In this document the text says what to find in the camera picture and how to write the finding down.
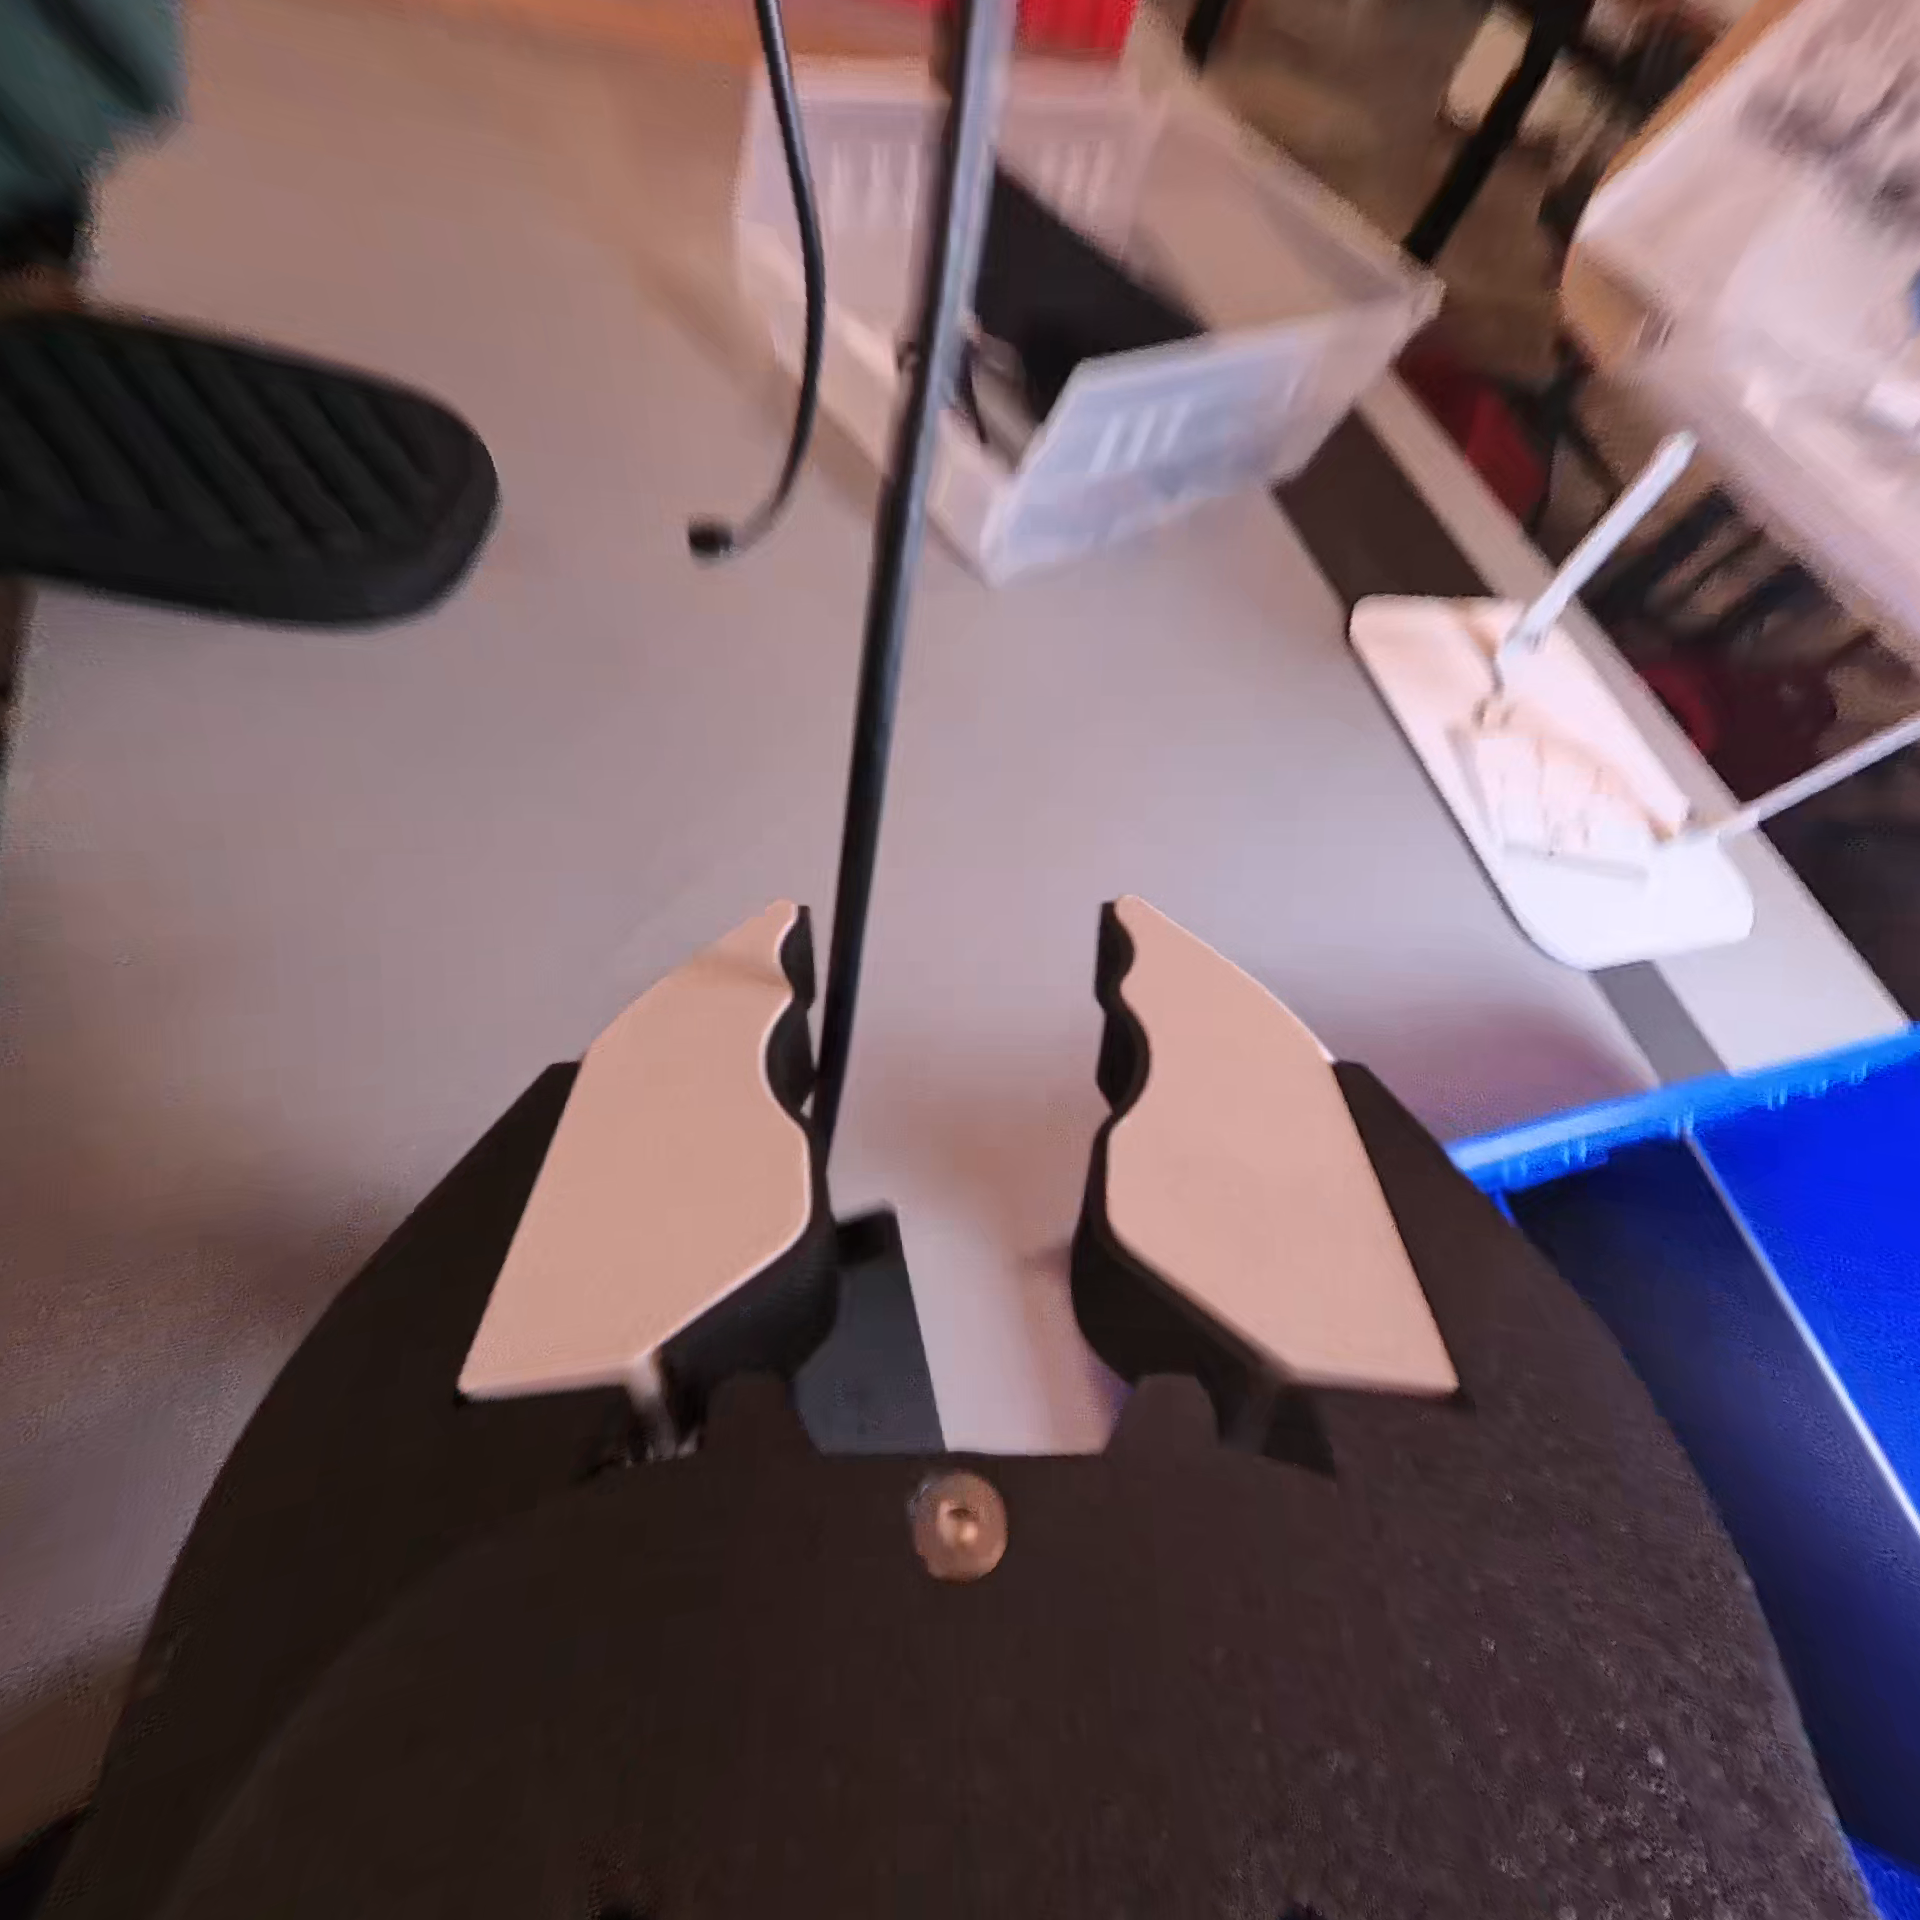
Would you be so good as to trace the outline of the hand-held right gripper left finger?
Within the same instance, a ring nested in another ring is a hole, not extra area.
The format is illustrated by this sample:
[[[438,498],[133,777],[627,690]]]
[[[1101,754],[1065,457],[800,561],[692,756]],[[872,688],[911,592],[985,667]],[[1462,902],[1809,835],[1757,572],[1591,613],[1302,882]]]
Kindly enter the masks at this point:
[[[825,1344],[811,996],[809,912],[775,900],[598,1034],[470,1338],[464,1402],[606,1388],[653,1452],[678,1452],[727,1381],[790,1381]]]

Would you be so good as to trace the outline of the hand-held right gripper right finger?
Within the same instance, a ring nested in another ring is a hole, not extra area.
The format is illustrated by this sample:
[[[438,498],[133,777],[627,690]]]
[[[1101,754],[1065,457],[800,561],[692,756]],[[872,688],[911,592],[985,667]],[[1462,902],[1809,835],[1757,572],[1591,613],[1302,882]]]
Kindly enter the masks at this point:
[[[1223,1448],[1337,1473],[1323,1393],[1446,1402],[1455,1364],[1337,1081],[1281,1000],[1137,897],[1099,908],[1094,1130],[1070,1296],[1127,1388],[1189,1379]]]

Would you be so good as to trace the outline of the blue plastic bin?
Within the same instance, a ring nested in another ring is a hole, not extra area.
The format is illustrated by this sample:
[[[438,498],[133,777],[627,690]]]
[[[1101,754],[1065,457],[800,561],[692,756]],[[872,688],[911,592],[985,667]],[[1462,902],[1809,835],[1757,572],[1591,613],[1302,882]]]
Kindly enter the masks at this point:
[[[1457,1141],[1449,1154],[1515,1224],[1510,1190],[1664,1141],[1693,1145],[1724,1181],[1918,1530],[1916,1029],[1564,1112]],[[1877,1912],[1916,1916],[1916,1866],[1843,1830]]]

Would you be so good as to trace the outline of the clear plastic bin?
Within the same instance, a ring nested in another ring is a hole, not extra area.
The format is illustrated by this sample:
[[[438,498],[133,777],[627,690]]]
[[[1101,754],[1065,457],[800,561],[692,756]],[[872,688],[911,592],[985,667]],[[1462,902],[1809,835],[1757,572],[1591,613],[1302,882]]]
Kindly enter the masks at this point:
[[[900,62],[805,64],[798,93],[822,228],[822,419],[880,472],[921,299],[943,98]],[[1436,276],[1196,86],[1020,64],[997,170],[1187,305],[1201,334],[1080,366],[1036,429],[1022,429],[1017,406],[1001,406],[980,378],[989,443],[950,398],[928,516],[992,585],[1292,477],[1443,301]],[[750,93],[733,225],[742,294],[777,364],[798,376],[798,217],[763,80]]]

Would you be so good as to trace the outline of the black bin divider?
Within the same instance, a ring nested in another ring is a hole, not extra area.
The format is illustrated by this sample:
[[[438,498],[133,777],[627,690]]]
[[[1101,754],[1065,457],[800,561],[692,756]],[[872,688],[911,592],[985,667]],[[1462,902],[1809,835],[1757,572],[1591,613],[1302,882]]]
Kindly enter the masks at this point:
[[[980,412],[980,378],[1001,406],[1017,410],[1022,429],[1036,429],[1080,366],[1199,334],[1187,305],[1128,275],[1015,173],[997,170],[955,386],[983,441],[993,441],[997,426]]]
[[[1760,1595],[1840,1825],[1918,1859],[1918,1531],[1755,1235],[1692,1142],[1504,1209],[1614,1332]]]

